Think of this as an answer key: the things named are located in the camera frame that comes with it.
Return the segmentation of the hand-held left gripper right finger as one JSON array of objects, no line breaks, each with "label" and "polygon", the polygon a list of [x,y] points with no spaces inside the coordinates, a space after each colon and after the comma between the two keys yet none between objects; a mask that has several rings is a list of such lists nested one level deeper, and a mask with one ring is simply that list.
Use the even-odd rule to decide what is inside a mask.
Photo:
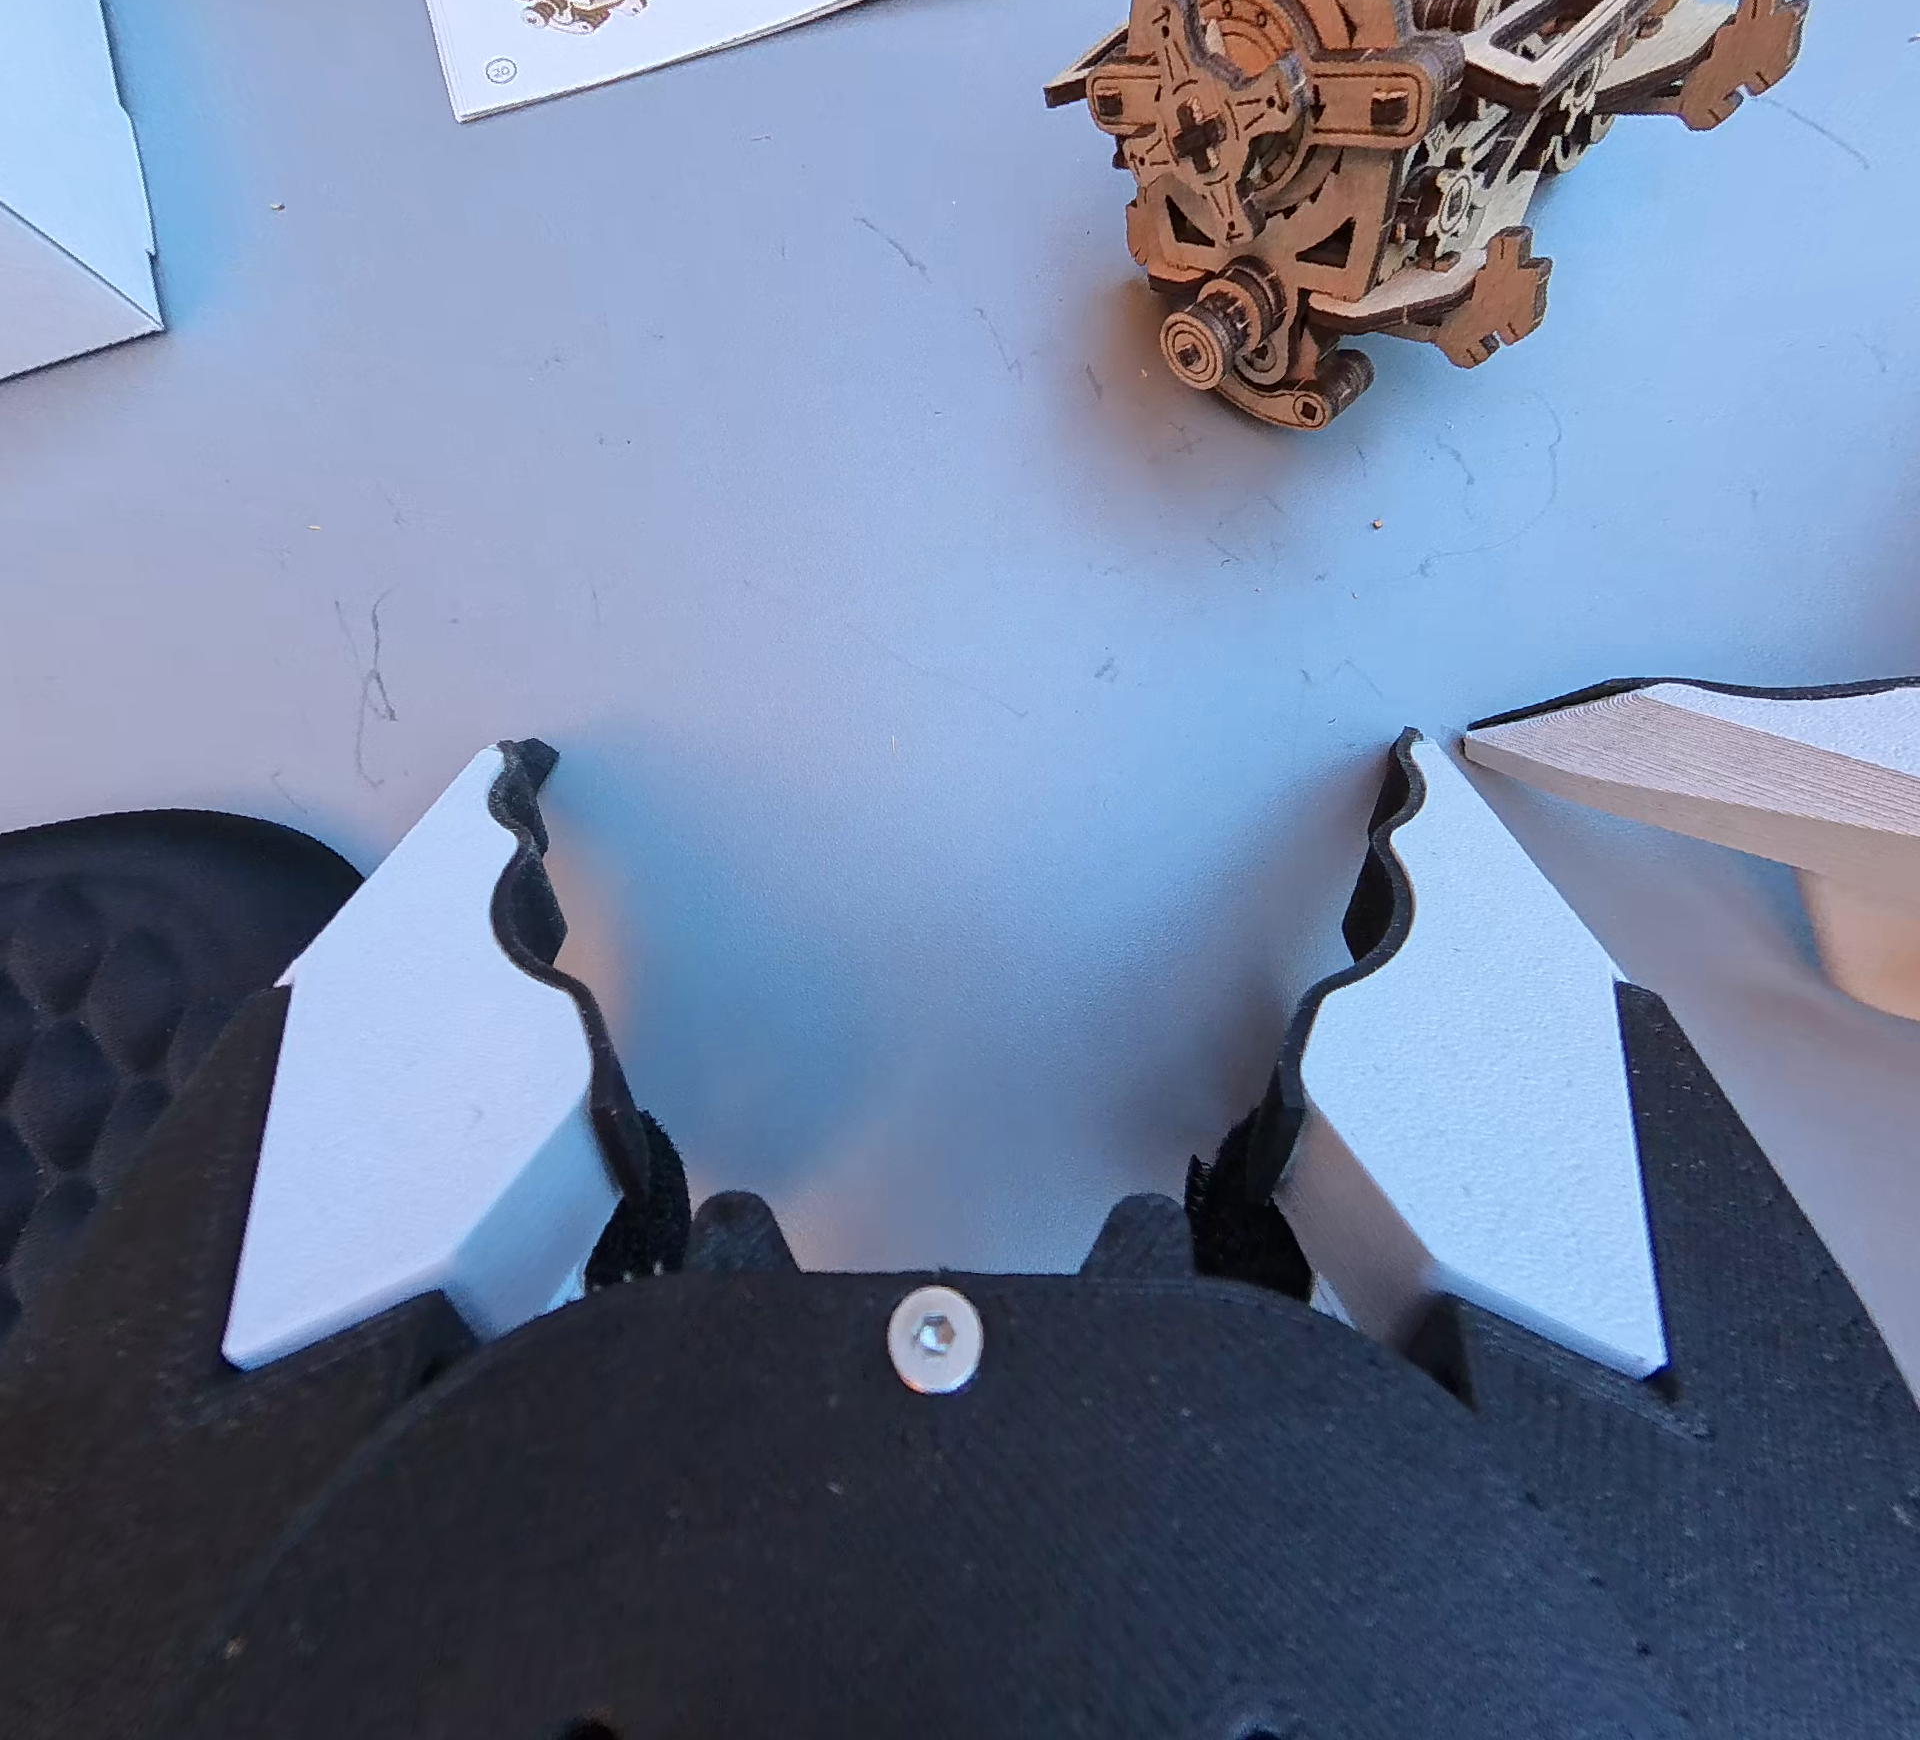
[{"label": "hand-held left gripper right finger", "polygon": [[1632,1378],[1668,1363],[1617,970],[1437,743],[1393,746],[1352,962],[1188,1168],[1196,1264],[1321,1284],[1408,1349],[1442,1296]]}]

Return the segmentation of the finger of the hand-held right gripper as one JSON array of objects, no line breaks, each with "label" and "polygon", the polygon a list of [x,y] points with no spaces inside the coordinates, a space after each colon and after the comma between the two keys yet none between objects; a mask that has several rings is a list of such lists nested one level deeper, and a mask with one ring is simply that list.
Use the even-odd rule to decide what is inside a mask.
[{"label": "finger of the hand-held right gripper", "polygon": [[1853,1000],[1919,1016],[1919,682],[1617,679],[1474,723],[1465,755],[1557,798],[1798,871]]}]

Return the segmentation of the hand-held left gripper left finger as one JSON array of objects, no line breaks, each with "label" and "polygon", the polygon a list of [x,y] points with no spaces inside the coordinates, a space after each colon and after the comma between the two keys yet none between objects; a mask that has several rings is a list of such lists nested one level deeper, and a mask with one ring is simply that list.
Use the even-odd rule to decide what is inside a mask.
[{"label": "hand-held left gripper left finger", "polygon": [[683,1166],[564,973],[537,740],[475,755],[283,975],[223,1338],[258,1366],[425,1293],[479,1336],[680,1269]]}]

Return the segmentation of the wooden mechanical model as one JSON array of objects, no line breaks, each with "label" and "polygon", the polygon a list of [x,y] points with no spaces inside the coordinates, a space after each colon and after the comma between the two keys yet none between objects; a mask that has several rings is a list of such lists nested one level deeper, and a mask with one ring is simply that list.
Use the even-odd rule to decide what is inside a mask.
[{"label": "wooden mechanical model", "polygon": [[1176,379],[1321,429],[1388,333],[1462,367],[1532,333],[1538,184],[1617,115],[1726,120],[1798,60],[1806,0],[1133,0],[1047,85],[1136,194]]}]

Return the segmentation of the white cardboard tray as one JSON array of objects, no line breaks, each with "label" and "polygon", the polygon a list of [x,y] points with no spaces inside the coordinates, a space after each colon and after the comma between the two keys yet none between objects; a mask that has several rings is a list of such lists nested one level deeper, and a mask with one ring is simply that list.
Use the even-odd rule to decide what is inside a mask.
[{"label": "white cardboard tray", "polygon": [[3,0],[3,375],[163,328],[102,0]]}]

